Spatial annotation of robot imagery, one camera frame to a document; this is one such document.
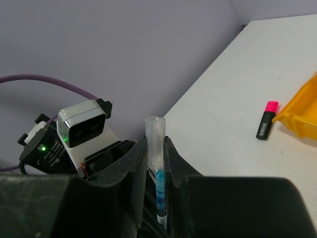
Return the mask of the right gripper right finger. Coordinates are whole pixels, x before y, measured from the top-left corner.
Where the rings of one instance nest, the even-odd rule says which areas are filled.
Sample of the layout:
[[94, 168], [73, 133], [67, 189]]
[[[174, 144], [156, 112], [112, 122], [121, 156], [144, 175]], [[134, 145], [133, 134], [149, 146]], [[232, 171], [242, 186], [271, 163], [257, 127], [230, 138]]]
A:
[[208, 177], [164, 140], [168, 218], [173, 238], [314, 238], [295, 185], [286, 178]]

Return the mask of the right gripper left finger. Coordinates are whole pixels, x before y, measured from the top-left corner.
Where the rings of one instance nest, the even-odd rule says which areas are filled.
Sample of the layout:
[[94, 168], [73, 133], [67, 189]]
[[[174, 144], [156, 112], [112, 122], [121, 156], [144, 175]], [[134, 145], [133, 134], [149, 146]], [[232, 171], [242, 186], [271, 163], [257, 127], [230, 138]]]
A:
[[3, 238], [135, 238], [142, 225], [146, 139], [107, 168], [72, 175], [1, 175]]

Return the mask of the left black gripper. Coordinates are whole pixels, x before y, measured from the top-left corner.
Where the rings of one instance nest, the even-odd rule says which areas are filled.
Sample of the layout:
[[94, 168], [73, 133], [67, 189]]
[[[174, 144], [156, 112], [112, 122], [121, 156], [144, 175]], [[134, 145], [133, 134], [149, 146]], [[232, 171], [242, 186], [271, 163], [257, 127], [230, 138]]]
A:
[[135, 171], [135, 158], [130, 150], [136, 142], [117, 141], [101, 149], [83, 162], [84, 180], [122, 180], [128, 173]]

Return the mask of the blue pen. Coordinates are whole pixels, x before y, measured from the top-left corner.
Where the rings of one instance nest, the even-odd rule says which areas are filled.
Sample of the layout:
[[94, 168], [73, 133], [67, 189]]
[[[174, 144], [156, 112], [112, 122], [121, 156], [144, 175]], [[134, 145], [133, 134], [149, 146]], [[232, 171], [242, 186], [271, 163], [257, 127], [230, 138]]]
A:
[[156, 172], [156, 204], [157, 204], [157, 222], [167, 229], [167, 212], [165, 210], [165, 172], [164, 169], [158, 169]]

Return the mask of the pink cap black highlighter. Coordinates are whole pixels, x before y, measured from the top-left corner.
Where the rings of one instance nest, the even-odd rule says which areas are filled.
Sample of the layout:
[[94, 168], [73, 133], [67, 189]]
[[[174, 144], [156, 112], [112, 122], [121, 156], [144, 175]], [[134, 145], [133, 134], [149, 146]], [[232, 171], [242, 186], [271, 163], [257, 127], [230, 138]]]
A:
[[267, 140], [273, 125], [273, 118], [278, 111], [279, 103], [277, 101], [268, 101], [256, 134], [256, 139]]

